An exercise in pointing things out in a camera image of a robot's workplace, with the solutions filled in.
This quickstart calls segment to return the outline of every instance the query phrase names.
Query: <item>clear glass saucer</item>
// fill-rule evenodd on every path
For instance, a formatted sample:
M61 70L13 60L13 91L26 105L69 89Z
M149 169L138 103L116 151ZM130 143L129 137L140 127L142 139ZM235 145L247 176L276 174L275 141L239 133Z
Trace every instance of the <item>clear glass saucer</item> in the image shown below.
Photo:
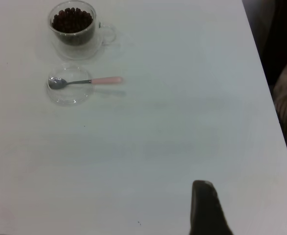
M70 63L61 64L54 68L47 79L46 91L50 99L59 105L71 106L84 102L93 92L91 84L72 84L63 89L53 90L48 85L48 80L52 77L65 79L67 82L89 80L89 73L82 67Z

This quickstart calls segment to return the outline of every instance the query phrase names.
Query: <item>table surface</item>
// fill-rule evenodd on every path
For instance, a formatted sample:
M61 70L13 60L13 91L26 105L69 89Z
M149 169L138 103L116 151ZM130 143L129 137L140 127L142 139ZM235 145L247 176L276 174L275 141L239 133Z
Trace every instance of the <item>table surface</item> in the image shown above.
M0 0L0 234L188 234L213 182L236 235L287 234L287 149L240 0L95 0L116 43L78 62L119 75L47 97L57 0Z

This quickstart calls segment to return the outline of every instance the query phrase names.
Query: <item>dark object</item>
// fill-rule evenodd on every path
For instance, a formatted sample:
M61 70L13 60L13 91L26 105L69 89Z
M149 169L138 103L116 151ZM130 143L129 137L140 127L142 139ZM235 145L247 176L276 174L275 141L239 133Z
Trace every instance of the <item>dark object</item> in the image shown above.
M276 10L261 57L269 85L274 85L287 65L287 0L276 0Z
M233 235L217 192L209 181L193 182L190 220L190 235Z
M59 11L59 15L54 16L52 27L61 33L77 33L88 28L93 22L90 13L81 12L79 8L66 8ZM65 44L79 46L87 43L94 35L95 25L81 35L62 35L56 33L57 37Z

